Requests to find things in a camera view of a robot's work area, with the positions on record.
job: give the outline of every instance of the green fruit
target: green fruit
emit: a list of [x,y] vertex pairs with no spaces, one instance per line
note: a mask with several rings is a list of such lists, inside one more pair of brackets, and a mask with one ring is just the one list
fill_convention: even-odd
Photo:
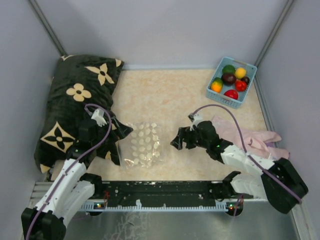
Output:
[[214,81],[214,82],[217,82],[217,83],[219,83],[219,84],[221,84],[221,85],[224,84],[223,81],[222,81],[222,79],[221,79],[220,77],[216,77],[213,81]]
[[235,74],[235,72],[236,72],[236,69],[232,65],[226,65],[222,69],[222,74]]

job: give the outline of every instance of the metal floor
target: metal floor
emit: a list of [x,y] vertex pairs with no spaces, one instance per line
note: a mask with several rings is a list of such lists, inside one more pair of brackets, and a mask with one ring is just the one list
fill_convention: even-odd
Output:
[[[83,217],[79,212],[76,217]],[[73,219],[65,240],[300,240],[291,212],[245,201],[243,212],[104,212]]]

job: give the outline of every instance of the cable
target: cable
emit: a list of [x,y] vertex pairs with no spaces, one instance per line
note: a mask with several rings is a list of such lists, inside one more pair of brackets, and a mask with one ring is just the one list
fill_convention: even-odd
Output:
[[244,203],[244,195],[243,194],[240,194],[240,196],[238,197],[236,203],[235,203],[235,206],[234,206],[234,212],[233,212],[233,216],[235,217],[236,214],[237,214],[237,209],[238,209],[238,205],[239,204],[243,204]]
[[90,214],[88,213],[87,215],[85,216],[80,216],[80,217],[73,217],[72,220],[83,220],[83,219],[88,219],[90,218]]
[[97,104],[93,104],[93,103],[89,103],[89,104],[86,104],[84,106],[84,110],[90,115],[90,111],[88,110],[88,107],[95,107],[95,108],[100,108],[104,111],[104,113],[106,114],[106,116],[108,117],[108,120],[109,120],[109,127],[108,127],[108,130],[106,131],[106,134],[105,136],[103,137],[103,139],[98,142],[96,145],[94,145],[93,147],[91,147],[90,149],[88,149],[87,151],[85,151],[83,154],[81,154],[66,170],[65,170],[65,174],[63,174],[59,180],[57,181],[56,185],[54,186],[54,188],[52,189],[51,193],[49,194],[49,196],[47,197],[47,199],[45,200],[45,203],[42,205],[42,207],[38,210],[38,212],[36,213],[36,215],[34,216],[29,228],[28,228],[28,231],[26,233],[26,237],[25,237],[25,240],[29,240],[30,239],[30,235],[31,235],[31,231],[32,231],[32,228],[34,227],[39,215],[42,213],[42,211],[44,210],[44,208],[46,207],[46,205],[48,205],[49,201],[51,200],[52,196],[54,195],[54,193],[56,192],[58,186],[60,185],[60,183],[62,182],[62,180],[64,179],[64,177],[68,174],[68,172],[70,171],[70,169],[79,162],[80,159],[82,159],[85,155],[87,155],[88,153],[90,153],[91,151],[93,151],[94,149],[98,148],[108,137],[110,131],[111,131],[111,128],[112,128],[112,120],[111,120],[111,116],[110,114],[108,113],[107,110],[105,110],[103,107],[97,105]]
[[107,207],[107,202],[109,201],[109,192],[108,191],[104,191],[104,197],[103,197],[103,202],[104,202],[104,208]]
[[[242,144],[242,148],[244,150],[245,153],[247,153],[247,148],[245,146],[245,141],[244,141],[244,137],[241,133],[241,129],[240,129],[240,126],[235,118],[235,116],[232,114],[232,112],[226,108],[225,106],[221,106],[221,105],[218,105],[218,104],[208,104],[208,105],[204,105],[202,107],[199,107],[197,110],[195,110],[192,115],[195,115],[197,112],[199,112],[201,109],[204,109],[204,108],[207,108],[207,107],[219,107],[219,108],[222,108],[224,110],[226,110],[230,115],[231,117],[233,118],[234,120],[234,123],[236,125],[236,128],[238,129],[239,131],[239,134],[240,134],[240,139],[241,139],[241,144]],[[295,194],[290,188],[288,188],[286,185],[284,185],[281,181],[279,181],[279,179],[277,179],[275,176],[273,176],[268,170],[264,169],[251,155],[248,155],[248,158],[259,168],[262,170],[263,173],[265,173],[266,175],[268,175],[270,178],[272,178],[277,184],[279,184],[281,187],[283,187],[290,195],[292,195],[297,201],[299,204],[302,204],[302,199],[297,195]]]

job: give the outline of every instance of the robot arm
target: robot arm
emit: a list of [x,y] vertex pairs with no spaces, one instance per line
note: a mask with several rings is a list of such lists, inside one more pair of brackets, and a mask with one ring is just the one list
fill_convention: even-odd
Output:
[[204,148],[213,160],[235,166],[248,173],[245,175],[233,172],[238,173],[233,174],[230,181],[235,193],[268,199],[276,210],[284,214],[287,214],[298,203],[296,197],[279,185],[265,171],[262,171],[260,167],[276,177],[299,198],[308,193],[308,187],[288,159],[281,158],[273,161],[251,155],[260,165],[258,167],[242,149],[219,138],[211,121],[203,121],[198,114],[189,115],[189,118],[192,125],[180,127],[177,136],[170,144],[178,150],[183,148],[183,144],[187,149]]
[[91,119],[80,124],[78,139],[68,149],[60,174],[35,207],[26,208],[21,215],[25,239],[63,240],[69,222],[81,206],[92,196],[101,194],[101,176],[86,173],[96,151],[85,153],[93,147],[98,126],[106,124],[99,108]]

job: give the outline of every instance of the red tomato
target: red tomato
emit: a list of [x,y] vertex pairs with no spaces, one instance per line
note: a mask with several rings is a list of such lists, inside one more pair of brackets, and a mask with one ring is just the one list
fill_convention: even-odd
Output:
[[235,100],[238,100],[238,97],[239,97],[237,91],[233,89],[226,91],[224,95]]
[[244,81],[236,80],[235,81],[235,89],[238,92],[243,92],[247,89],[247,84]]

